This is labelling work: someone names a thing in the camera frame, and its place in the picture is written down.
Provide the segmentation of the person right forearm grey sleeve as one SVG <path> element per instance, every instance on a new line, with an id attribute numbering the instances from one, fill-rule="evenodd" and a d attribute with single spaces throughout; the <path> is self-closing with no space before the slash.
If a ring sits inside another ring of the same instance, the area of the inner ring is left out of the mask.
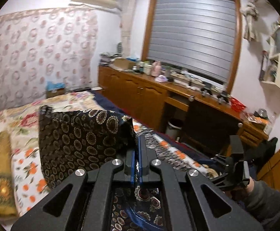
<path id="1" fill-rule="evenodd" d="M 264 230 L 280 230 L 280 191 L 262 180 L 251 178 L 245 192 L 246 211 L 261 223 Z"/>

